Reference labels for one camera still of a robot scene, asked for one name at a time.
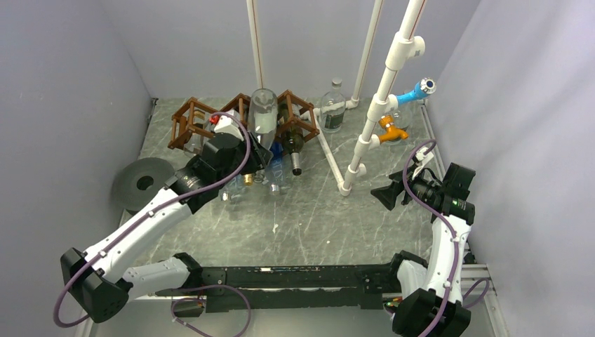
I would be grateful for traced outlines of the wide clear jar bottle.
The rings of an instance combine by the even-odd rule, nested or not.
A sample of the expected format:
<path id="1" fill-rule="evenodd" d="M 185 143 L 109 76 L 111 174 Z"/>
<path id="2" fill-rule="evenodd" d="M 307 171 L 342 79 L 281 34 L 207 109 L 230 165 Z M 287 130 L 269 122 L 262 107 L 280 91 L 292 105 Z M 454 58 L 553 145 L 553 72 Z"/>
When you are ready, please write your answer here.
<path id="1" fill-rule="evenodd" d="M 413 123 L 414 104 L 411 102 L 413 92 L 389 96 L 389 113 L 393 117 L 395 127 L 411 135 L 409 128 Z"/>

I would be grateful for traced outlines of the tall clear wine bottle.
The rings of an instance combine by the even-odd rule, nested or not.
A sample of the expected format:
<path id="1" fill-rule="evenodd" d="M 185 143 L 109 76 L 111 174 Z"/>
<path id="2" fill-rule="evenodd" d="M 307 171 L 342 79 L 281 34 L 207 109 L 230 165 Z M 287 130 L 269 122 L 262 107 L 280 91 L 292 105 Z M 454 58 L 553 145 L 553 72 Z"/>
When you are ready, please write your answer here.
<path id="1" fill-rule="evenodd" d="M 269 150 L 275 139 L 278 118 L 277 96 L 268 88 L 260 88 L 250 97 L 248 130 L 259 144 Z"/>

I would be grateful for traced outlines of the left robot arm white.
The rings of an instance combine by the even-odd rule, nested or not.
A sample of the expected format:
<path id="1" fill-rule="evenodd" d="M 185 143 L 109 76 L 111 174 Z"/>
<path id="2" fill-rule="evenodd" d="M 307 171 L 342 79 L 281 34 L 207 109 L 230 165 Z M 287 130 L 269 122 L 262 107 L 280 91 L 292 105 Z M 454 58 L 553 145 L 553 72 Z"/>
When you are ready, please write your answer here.
<path id="1" fill-rule="evenodd" d="M 152 291 L 178 289 L 185 295 L 201 286 L 200 265 L 178 253 L 164 262 L 133 267 L 135 259 L 178 223 L 219 195 L 238 175 L 264 169 L 273 154 L 249 135 L 239 139 L 217 133 L 178 169 L 146 206 L 108 237 L 87 249 L 66 250 L 60 257 L 65 283 L 53 319 L 61 327 L 60 306 L 70 294 L 95 323 L 105 322 L 127 302 Z"/>

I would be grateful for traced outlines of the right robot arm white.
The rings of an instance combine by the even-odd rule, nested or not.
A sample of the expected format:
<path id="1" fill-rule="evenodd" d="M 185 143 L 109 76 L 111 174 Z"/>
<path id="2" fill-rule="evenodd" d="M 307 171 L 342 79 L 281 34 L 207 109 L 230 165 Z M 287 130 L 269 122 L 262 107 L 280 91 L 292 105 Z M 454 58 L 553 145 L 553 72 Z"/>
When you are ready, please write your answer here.
<path id="1" fill-rule="evenodd" d="M 390 184 L 370 191 L 388 210 L 399 195 L 402 204 L 418 203 L 432 215 L 432 250 L 429 260 L 402 251 L 387 271 L 387 283 L 401 291 L 397 306 L 387 305 L 392 330 L 400 336 L 461 336 L 472 314 L 464 304 L 461 274 L 463 252 L 474 223 L 475 206 L 467 201 L 475 171 L 452 163 L 443 180 L 424 177 L 424 164 L 436 146 L 423 142 L 409 154 L 403 170 L 389 176 Z"/>

